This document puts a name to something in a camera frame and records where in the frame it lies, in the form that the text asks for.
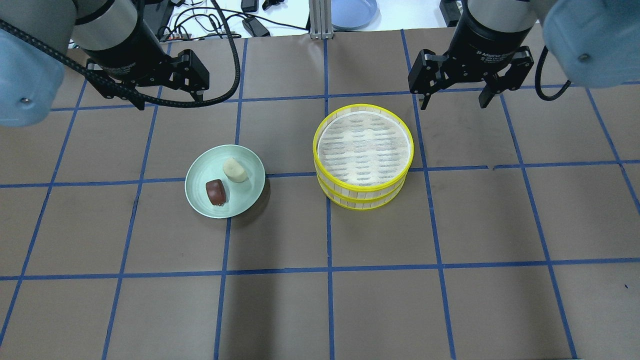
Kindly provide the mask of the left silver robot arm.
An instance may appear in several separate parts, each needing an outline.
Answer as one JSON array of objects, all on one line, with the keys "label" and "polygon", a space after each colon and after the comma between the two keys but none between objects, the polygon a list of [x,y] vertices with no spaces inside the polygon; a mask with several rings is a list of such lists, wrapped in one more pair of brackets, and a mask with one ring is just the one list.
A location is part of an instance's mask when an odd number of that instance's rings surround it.
[{"label": "left silver robot arm", "polygon": [[81,68],[104,98],[143,110],[128,91],[162,86],[201,101],[210,73],[192,50],[168,55],[144,19],[143,0],[3,0],[1,2],[1,125],[36,125],[51,111],[73,42],[87,55]]}]

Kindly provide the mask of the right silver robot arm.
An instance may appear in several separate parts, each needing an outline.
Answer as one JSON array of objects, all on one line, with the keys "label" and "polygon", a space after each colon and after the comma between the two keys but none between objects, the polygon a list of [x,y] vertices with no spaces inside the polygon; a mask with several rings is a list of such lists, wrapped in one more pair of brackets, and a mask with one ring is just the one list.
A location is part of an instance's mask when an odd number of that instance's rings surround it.
[{"label": "right silver robot arm", "polygon": [[484,82],[482,109],[521,88],[535,70],[538,97],[553,101],[571,85],[610,88],[639,79],[637,0],[464,0],[442,55],[424,48],[407,76],[412,94]]}]

